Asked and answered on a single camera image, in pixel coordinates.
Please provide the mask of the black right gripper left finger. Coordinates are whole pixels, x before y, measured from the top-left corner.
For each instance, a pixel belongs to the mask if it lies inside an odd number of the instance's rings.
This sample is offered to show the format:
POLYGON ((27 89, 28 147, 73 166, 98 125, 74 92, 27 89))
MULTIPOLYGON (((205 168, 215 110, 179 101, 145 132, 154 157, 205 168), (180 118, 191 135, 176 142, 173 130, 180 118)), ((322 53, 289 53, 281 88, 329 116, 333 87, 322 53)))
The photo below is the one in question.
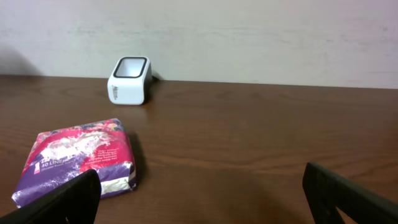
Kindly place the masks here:
POLYGON ((1 223, 94 223, 100 197, 98 174, 90 169, 1 217, 1 223))

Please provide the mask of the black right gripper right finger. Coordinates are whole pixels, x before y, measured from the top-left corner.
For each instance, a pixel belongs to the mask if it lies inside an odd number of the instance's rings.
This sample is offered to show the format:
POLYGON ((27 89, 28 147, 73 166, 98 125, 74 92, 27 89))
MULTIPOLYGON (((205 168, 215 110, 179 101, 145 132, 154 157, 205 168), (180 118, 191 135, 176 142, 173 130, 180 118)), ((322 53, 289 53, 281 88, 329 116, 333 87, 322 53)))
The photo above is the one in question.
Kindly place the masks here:
POLYGON ((397 223, 397 204, 317 163, 305 167, 302 187, 315 223, 397 223))

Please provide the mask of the pink purple liner pack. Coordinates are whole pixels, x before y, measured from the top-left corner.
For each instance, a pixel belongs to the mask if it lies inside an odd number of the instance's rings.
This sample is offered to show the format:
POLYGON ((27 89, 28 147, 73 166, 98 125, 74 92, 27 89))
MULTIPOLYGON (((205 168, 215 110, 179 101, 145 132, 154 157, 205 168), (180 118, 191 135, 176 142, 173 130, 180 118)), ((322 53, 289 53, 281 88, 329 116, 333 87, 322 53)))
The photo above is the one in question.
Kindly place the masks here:
POLYGON ((131 143, 117 118, 38 134, 12 199, 21 208, 90 169, 103 198, 136 188, 131 143))

